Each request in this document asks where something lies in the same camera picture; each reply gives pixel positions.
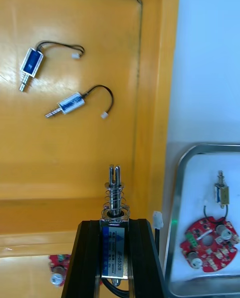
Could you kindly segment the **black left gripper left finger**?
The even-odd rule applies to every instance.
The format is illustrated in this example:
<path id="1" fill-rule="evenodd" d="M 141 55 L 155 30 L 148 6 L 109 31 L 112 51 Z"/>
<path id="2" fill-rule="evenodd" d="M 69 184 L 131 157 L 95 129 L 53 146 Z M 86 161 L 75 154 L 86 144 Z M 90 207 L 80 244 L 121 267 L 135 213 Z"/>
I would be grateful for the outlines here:
<path id="1" fill-rule="evenodd" d="M 100 296 L 100 222 L 82 221 L 76 232 L 63 298 L 98 298 Z"/>

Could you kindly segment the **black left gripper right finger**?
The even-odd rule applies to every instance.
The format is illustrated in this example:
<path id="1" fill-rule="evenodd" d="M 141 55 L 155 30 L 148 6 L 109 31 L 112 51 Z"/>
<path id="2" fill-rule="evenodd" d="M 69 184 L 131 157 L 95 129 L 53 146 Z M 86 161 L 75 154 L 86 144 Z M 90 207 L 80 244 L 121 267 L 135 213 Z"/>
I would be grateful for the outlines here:
<path id="1" fill-rule="evenodd" d="M 128 238 L 129 296 L 164 298 L 164 278 L 149 221 L 130 219 Z"/>

